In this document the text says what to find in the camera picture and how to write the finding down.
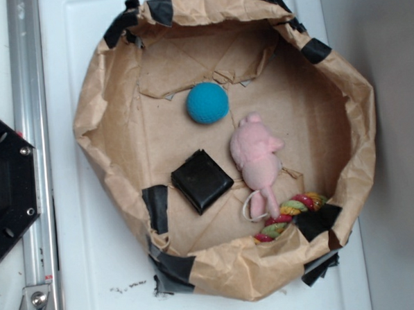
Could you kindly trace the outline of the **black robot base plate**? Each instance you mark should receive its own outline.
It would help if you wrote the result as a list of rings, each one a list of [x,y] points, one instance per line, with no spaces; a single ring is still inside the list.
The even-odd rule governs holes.
[[[39,214],[35,148],[0,120],[0,263]]]

